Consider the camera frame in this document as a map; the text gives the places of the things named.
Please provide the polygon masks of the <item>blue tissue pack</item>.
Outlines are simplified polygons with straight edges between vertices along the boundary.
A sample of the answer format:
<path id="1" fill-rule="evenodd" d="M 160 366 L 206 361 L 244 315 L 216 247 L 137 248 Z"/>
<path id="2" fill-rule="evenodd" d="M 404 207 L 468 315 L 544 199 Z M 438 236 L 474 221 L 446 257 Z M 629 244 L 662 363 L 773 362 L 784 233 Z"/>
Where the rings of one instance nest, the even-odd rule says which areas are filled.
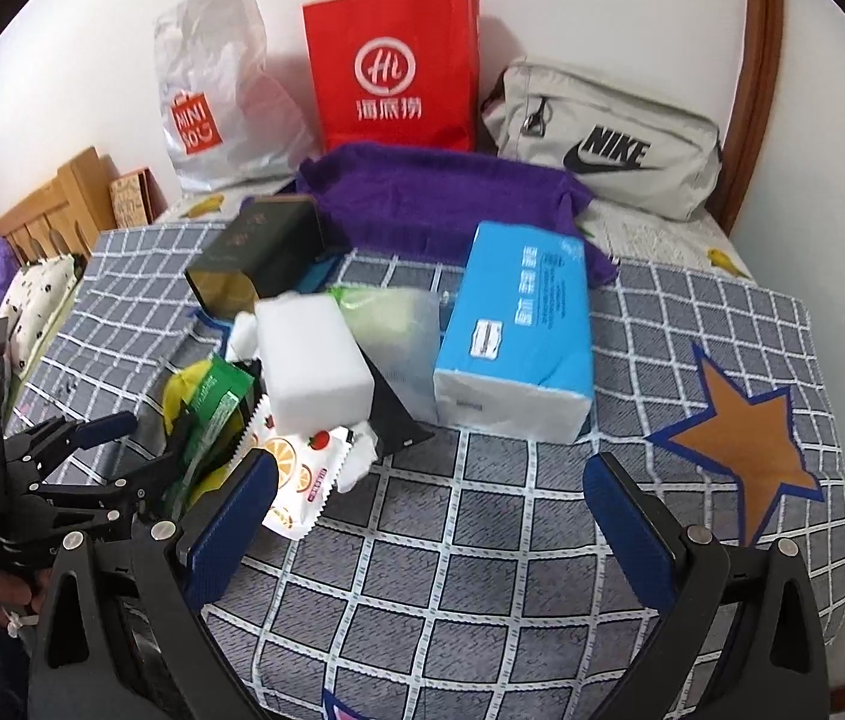
<path id="1" fill-rule="evenodd" d="M 577 238 L 477 226 L 434 371 L 447 426 L 572 444 L 594 401 L 587 264 Z"/>

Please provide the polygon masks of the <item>yellow Adidas pouch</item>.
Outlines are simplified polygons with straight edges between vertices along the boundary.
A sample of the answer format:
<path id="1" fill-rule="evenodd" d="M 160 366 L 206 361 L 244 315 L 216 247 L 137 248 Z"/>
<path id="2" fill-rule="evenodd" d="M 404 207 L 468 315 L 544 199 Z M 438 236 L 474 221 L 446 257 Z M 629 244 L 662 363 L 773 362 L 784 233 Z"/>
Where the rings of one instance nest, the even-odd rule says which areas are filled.
<path id="1" fill-rule="evenodd" d="M 177 374 L 172 374 L 162 390 L 162 416 L 166 434 L 170 436 L 175 419 L 182 413 L 198 390 L 199 383 L 211 369 L 212 359 L 206 358 L 185 367 Z"/>

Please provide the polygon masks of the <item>grey checkered blanket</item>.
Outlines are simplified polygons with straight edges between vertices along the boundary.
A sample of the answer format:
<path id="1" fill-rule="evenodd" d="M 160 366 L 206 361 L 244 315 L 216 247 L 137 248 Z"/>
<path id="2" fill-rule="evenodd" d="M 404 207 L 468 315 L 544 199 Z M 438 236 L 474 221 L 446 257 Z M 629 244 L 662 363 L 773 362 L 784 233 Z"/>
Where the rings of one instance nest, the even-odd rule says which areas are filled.
<path id="1" fill-rule="evenodd" d="M 594 405 L 572 444 L 432 427 L 331 494 L 292 541 L 260 527 L 201 610 L 266 712 L 317 718 L 585 718 L 657 622 L 596 527 L 583 468 L 609 452 L 685 525 L 741 535 L 739 476 L 661 444 L 710 385 L 792 420 L 811 486 L 775 497 L 764 541 L 808 567 L 820 625 L 845 616 L 845 465 L 808 310 L 715 271 L 626 259 L 594 289 Z"/>

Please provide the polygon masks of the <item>wooden headboard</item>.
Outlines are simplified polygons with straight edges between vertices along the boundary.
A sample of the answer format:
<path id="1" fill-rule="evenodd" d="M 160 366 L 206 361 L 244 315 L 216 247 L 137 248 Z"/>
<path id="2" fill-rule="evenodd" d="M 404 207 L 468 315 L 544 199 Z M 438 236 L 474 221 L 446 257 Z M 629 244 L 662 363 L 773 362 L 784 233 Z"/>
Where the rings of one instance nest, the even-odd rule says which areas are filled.
<path id="1" fill-rule="evenodd" d="M 56 174 L 0 216 L 0 238 L 20 263 L 58 255 L 89 257 L 98 236 L 116 227 L 110 200 L 112 161 L 82 149 Z"/>

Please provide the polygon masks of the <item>patterned brown box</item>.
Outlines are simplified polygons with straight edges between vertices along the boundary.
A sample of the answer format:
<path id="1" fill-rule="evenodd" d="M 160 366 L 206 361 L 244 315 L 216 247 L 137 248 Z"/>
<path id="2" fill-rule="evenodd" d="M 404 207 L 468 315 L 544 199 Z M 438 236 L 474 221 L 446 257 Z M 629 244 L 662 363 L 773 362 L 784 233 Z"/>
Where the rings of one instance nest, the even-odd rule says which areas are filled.
<path id="1" fill-rule="evenodd" d="M 118 229 L 149 226 L 167 210 L 166 195 L 147 167 L 113 179 L 109 195 Z"/>

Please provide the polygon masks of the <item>grey Nike pouch bag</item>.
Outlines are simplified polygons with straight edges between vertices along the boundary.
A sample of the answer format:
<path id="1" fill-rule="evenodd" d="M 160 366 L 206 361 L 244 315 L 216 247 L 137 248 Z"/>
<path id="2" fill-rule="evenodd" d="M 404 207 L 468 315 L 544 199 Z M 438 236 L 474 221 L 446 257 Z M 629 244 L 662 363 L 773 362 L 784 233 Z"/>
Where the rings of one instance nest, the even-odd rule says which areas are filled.
<path id="1" fill-rule="evenodd" d="M 598 71 L 512 62 L 482 103 L 505 160 L 564 169 L 598 199 L 687 221 L 717 188 L 715 122 Z"/>

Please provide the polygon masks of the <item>green snack packet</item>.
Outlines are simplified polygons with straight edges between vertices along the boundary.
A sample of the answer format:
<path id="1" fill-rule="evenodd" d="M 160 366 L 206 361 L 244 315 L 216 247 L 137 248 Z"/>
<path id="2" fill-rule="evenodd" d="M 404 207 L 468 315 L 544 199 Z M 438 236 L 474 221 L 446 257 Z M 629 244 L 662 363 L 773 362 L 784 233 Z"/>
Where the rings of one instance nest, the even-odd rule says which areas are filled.
<path id="1" fill-rule="evenodd" d="M 253 372 L 221 356 L 209 357 L 211 369 L 185 405 L 193 410 L 196 426 L 185 449 L 182 479 L 166 495 L 167 512 L 173 520 L 193 505 L 203 479 L 232 457 L 232 444 L 242 437 L 261 397 L 260 381 Z"/>

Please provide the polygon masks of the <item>translucent plastic bag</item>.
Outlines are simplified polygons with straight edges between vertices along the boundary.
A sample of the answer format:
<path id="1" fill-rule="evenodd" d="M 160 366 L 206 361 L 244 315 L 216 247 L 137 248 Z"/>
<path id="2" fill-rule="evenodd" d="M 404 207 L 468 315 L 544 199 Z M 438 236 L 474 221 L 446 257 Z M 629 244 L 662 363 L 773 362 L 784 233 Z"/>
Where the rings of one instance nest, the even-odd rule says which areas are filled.
<path id="1" fill-rule="evenodd" d="M 416 288 L 333 286 L 352 337 L 416 421 L 437 424 L 440 299 Z"/>

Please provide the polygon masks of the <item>black card piece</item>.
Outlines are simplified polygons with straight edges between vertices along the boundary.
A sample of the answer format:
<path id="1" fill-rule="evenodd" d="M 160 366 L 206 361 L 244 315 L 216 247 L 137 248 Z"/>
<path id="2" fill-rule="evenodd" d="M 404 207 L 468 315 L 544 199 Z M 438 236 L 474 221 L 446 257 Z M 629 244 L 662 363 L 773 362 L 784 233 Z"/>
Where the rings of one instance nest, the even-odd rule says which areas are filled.
<path id="1" fill-rule="evenodd" d="M 378 456 L 389 457 L 431 440 L 434 433 L 409 415 L 395 390 L 370 359 L 367 359 L 367 366 L 374 378 L 374 398 L 370 406 L 369 424 L 378 439 Z"/>

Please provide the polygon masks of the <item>white Miniso plastic bag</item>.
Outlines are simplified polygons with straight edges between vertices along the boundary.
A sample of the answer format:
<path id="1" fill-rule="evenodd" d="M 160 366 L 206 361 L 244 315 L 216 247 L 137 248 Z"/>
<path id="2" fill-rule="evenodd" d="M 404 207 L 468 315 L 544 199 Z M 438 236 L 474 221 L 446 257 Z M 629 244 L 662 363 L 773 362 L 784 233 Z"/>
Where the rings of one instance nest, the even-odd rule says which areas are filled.
<path id="1" fill-rule="evenodd" d="M 266 49 L 256 0 L 183 0 L 157 16 L 160 117 L 183 192 L 289 177 L 317 151 Z"/>

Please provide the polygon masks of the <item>white sponge block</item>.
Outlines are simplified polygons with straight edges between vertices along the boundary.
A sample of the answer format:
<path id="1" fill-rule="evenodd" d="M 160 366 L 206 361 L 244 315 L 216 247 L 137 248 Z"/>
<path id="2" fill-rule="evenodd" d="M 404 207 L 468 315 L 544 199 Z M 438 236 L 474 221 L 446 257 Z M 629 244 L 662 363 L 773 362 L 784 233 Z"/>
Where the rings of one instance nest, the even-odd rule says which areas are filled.
<path id="1" fill-rule="evenodd" d="M 313 436 L 369 419 L 374 376 L 331 294 L 258 301 L 255 319 L 278 433 Z"/>

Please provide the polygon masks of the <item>purple towel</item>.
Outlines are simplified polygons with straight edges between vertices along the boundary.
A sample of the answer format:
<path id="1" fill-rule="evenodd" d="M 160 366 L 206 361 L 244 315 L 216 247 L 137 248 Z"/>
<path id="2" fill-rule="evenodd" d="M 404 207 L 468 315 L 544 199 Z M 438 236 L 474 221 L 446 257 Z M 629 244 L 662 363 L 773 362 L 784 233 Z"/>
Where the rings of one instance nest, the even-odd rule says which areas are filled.
<path id="1" fill-rule="evenodd" d="M 479 223 L 582 239 L 593 193 L 554 167 L 446 149 L 348 143 L 306 160 L 278 193 L 315 199 L 331 247 L 463 265 Z"/>

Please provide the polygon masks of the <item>fruit print wet wipe packet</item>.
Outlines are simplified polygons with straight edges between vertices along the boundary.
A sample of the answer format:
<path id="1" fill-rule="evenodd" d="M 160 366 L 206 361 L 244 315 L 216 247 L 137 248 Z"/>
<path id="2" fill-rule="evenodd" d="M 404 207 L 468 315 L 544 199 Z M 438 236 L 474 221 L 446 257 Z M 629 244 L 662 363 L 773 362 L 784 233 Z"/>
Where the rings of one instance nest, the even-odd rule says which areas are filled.
<path id="1" fill-rule="evenodd" d="M 263 450 L 276 460 L 278 486 L 263 525 L 279 536 L 300 541 L 315 527 L 351 449 L 347 427 L 312 436 L 281 433 L 269 398 L 263 395 L 240 439 L 235 460 L 251 450 Z"/>

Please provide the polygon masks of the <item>white dotted pillow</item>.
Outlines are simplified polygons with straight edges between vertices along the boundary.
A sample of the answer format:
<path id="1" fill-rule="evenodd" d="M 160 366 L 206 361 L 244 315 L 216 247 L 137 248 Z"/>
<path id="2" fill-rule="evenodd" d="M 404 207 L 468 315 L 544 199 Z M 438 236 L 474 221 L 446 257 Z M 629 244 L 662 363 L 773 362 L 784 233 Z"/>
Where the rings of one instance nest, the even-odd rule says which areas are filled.
<path id="1" fill-rule="evenodd" d="M 7 320 L 7 353 L 14 376 L 22 379 L 35 361 L 50 325 L 81 273 L 82 259 L 64 254 L 21 268 L 2 298 L 0 319 Z"/>

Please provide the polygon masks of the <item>dark green tea box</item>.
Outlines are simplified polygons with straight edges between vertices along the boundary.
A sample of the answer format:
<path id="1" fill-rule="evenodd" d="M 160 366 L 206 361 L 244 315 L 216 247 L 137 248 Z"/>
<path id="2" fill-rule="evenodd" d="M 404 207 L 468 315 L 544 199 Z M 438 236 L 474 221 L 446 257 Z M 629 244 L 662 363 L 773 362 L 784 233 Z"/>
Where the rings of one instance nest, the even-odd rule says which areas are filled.
<path id="1" fill-rule="evenodd" d="M 248 202 L 185 275 L 208 316 L 232 320 L 256 301 L 294 289 L 323 252 L 318 206 L 310 195 L 263 197 Z"/>

